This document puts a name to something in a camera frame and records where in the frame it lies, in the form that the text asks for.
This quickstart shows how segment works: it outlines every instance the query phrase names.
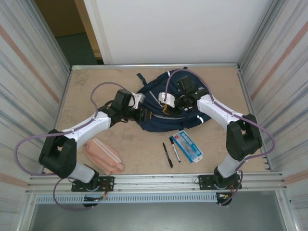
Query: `pen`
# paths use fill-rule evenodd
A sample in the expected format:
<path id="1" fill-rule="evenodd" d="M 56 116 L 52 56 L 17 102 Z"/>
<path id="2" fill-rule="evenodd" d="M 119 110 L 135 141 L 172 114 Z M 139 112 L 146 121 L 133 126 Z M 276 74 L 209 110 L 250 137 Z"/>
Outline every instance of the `pen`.
<path id="1" fill-rule="evenodd" d="M 172 137 L 169 137 L 169 140 L 170 140 L 170 142 L 171 142 L 171 145 L 172 145 L 172 147 L 173 147 L 173 150 L 174 150 L 174 152 L 175 152 L 175 155 L 177 156 L 178 162 L 181 163 L 179 154 L 178 154 L 178 152 L 177 152 L 177 149 L 176 149 L 175 146 L 174 146 L 174 142 L 173 142 Z"/>
<path id="2" fill-rule="evenodd" d="M 167 152 L 167 149 L 166 149 L 166 146 L 165 146 L 165 143 L 163 143 L 163 147 L 164 147 L 164 150 L 165 150 L 165 153 L 166 153 L 166 156 L 167 156 L 167 159 L 168 159 L 168 162 L 170 164 L 170 167 L 172 168 L 173 167 L 173 164 L 169 158 L 169 155 L 168 155 L 168 152 Z"/>

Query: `white wall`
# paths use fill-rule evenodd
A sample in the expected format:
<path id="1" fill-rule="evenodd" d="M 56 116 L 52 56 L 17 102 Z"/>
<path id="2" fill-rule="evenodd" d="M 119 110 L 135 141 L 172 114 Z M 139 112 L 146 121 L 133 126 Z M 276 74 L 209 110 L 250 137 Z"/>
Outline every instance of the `white wall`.
<path id="1" fill-rule="evenodd" d="M 239 62 L 272 0 L 85 0 L 106 64 Z"/>

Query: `wooden table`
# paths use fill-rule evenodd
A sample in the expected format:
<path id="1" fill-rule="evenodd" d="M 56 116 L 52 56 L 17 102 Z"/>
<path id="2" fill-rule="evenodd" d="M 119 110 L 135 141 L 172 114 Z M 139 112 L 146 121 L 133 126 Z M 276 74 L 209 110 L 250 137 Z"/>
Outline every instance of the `wooden table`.
<path id="1" fill-rule="evenodd" d="M 161 73 L 170 70 L 156 69 L 104 69 L 104 70 L 74 70 L 59 123 L 59 130 L 73 125 L 91 116 L 94 106 L 90 102 L 92 89 L 101 82 L 112 81 L 123 85 L 126 89 L 136 92 L 143 85 L 136 76 L 142 73 L 147 82 L 155 79 Z M 198 73 L 209 85 L 214 96 L 233 110 L 247 114 L 248 109 L 235 68 L 190 68 Z M 98 106 L 112 100 L 119 89 L 117 86 L 104 85 L 96 90 L 94 100 Z M 203 160 L 190 163 L 183 152 L 177 148 L 181 163 L 176 159 L 169 137 L 176 131 L 151 133 L 129 121 L 115 124 L 102 131 L 96 137 L 115 148 L 125 165 L 122 174 L 175 174 L 175 173 L 211 173 L 227 154 L 226 132 L 214 120 L 186 130 L 192 140 L 204 152 Z M 162 142 L 167 146 L 170 158 L 174 164 L 170 168 Z M 77 160 L 93 167 L 80 149 Z M 243 171 L 265 171 L 261 158 L 250 160 L 242 167 Z"/>

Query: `navy backpack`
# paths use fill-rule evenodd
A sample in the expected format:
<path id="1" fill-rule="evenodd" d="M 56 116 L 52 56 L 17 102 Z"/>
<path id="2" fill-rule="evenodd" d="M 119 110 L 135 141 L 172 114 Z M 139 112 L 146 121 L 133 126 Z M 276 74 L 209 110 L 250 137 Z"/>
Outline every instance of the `navy backpack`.
<path id="1" fill-rule="evenodd" d="M 137 93 L 145 95 L 142 105 L 152 112 L 152 118 L 150 120 L 146 122 L 138 122 L 143 130 L 150 132 L 183 130 L 184 128 L 193 128 L 211 118 L 194 108 L 182 109 L 180 115 L 166 115 L 163 112 L 163 105 L 158 101 L 158 94 L 160 92 L 165 92 L 167 79 L 169 77 L 168 72 L 161 74 L 157 79 L 149 83 L 146 83 L 144 77 L 140 73 L 138 73 L 137 76 L 144 84 L 144 87 Z M 205 88 L 204 84 L 194 74 L 186 71 L 178 71 L 170 80 L 168 93 L 174 96 L 183 95 L 177 85 L 177 81 L 185 76 L 190 76 L 198 88 Z"/>

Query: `corrugated metal wall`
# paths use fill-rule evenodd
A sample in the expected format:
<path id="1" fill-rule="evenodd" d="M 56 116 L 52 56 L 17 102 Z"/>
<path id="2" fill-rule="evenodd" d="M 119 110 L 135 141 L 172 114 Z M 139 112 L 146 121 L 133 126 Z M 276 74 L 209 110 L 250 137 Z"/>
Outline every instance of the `corrugated metal wall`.
<path id="1" fill-rule="evenodd" d="M 54 126 L 69 66 L 58 52 L 32 1 L 0 2 L 0 230 L 11 230 L 21 210 L 29 176 L 14 162 L 22 138 Z M 19 149 L 21 163 L 40 171 L 43 140 Z"/>
<path id="2" fill-rule="evenodd" d="M 303 229 L 308 229 L 307 31 L 308 1 L 283 1 L 255 52 L 242 64 L 258 122 L 277 142 L 269 155 L 271 166 L 283 172 Z M 265 141 L 270 148 L 271 140 Z"/>

